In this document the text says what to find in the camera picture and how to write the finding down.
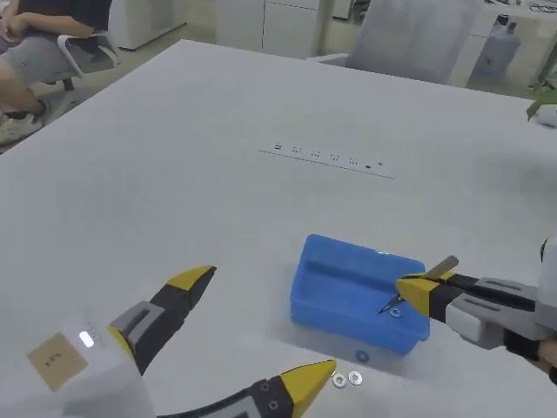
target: metal washer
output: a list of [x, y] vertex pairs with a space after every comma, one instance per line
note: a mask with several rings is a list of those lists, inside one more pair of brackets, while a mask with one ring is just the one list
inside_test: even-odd
[[362, 384], [362, 375], [359, 372], [353, 371], [348, 374], [348, 381], [351, 382], [354, 386], [359, 386]]
[[346, 377], [340, 373], [336, 373], [331, 379], [336, 389], [342, 389], [346, 386]]
[[367, 353], [367, 351], [358, 350], [356, 352], [356, 360], [360, 363], [367, 363], [369, 361], [369, 354]]
[[400, 318], [400, 309], [397, 307], [392, 307], [389, 313], [393, 318]]

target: sneaker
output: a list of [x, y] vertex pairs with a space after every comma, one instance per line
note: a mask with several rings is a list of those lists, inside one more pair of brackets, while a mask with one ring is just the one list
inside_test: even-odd
[[26, 139], [43, 127], [43, 120], [30, 113], [22, 118], [3, 114], [0, 116], [0, 146]]

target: person's leg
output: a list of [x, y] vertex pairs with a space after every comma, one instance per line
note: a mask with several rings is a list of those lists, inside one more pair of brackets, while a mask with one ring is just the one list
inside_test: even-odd
[[24, 139], [44, 126], [45, 102], [30, 86], [71, 71], [55, 36], [32, 36], [0, 55], [0, 104], [10, 107], [0, 118], [0, 145]]
[[35, 116], [42, 116], [45, 111], [44, 105], [2, 56], [0, 56], [0, 103]]

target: green plant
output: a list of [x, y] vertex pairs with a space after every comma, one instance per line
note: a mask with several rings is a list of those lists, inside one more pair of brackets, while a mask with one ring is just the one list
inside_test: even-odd
[[526, 110], [528, 120], [537, 113], [542, 105], [557, 105], [557, 90], [550, 83], [535, 86], [533, 89], [535, 100]]

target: chair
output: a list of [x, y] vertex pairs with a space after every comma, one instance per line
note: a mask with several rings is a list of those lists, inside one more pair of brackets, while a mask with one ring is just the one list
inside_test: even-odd
[[[9, 2], [0, 2], [0, 16], [8, 4]], [[58, 47], [72, 70], [59, 74], [56, 78], [44, 80], [46, 84], [62, 83], [64, 87], [62, 91], [51, 93], [46, 98], [50, 104], [49, 117], [44, 121], [46, 125], [83, 101], [74, 86], [74, 78], [84, 78], [86, 74], [110, 70], [120, 65], [118, 48], [112, 42], [108, 31], [96, 32], [88, 38], [60, 35]]]
[[451, 84], [482, 0], [373, 0], [350, 54], [322, 64]]

